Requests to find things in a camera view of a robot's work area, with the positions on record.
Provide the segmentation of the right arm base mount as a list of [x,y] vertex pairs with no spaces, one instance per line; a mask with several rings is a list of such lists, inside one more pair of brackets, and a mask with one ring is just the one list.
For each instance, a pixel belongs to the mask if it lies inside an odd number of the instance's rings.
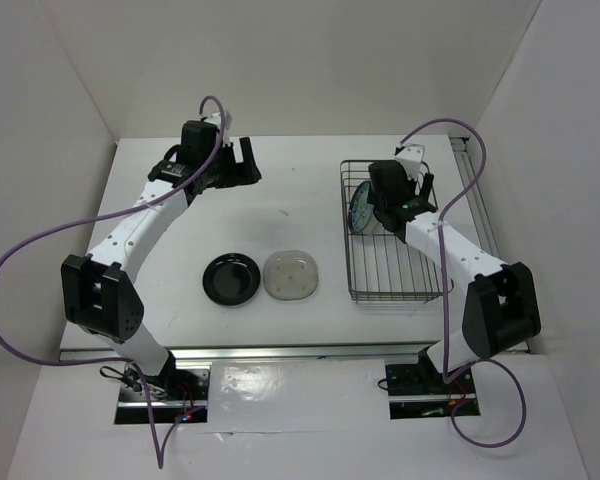
[[424,351],[411,363],[389,363],[377,387],[388,395],[391,420],[480,416],[471,371],[446,384]]

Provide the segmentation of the blue floral ceramic plate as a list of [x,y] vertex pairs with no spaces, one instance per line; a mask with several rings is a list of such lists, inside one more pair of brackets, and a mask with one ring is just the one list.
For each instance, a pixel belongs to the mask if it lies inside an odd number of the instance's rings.
[[375,223],[373,205],[368,202],[371,192],[371,182],[363,181],[358,185],[351,197],[347,223],[352,235],[363,235],[369,233]]

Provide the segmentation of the black round plate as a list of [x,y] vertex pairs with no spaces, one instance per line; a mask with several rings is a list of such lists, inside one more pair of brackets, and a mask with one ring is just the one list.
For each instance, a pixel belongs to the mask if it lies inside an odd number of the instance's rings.
[[205,268],[202,287],[207,297],[224,307],[249,302],[257,293],[261,272],[255,261],[242,253],[226,253]]

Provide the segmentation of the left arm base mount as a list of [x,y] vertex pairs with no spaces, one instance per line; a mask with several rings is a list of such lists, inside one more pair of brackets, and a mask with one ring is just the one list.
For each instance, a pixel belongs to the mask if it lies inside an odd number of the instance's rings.
[[[195,365],[188,372],[192,380],[180,383],[171,392],[149,384],[152,412],[156,424],[172,424],[178,418],[181,418],[183,424],[207,422],[211,367]],[[99,374],[108,380],[115,380],[119,385],[114,424],[148,424],[146,395],[137,372],[129,366],[126,366],[123,371],[111,366],[102,366]]]

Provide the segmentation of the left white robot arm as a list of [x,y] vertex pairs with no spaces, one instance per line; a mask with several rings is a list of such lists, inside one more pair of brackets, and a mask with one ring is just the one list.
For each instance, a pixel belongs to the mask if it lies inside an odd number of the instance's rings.
[[83,256],[61,266],[67,320],[137,364],[143,389],[156,399],[176,390],[171,352],[143,324],[144,305],[135,281],[149,253],[170,225],[206,189],[257,183],[252,142],[231,142],[211,119],[188,121],[181,140],[149,172],[130,213]]

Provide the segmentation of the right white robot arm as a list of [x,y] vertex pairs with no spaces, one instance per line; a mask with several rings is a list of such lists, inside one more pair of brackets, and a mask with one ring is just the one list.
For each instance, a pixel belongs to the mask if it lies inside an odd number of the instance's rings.
[[451,374],[487,360],[541,331],[531,270],[507,264],[443,221],[429,202],[433,176],[421,183],[396,160],[369,166],[368,202],[385,230],[434,262],[445,281],[465,295],[460,328],[451,330],[450,307],[443,301],[443,339],[419,355],[416,379],[428,392],[440,391]]

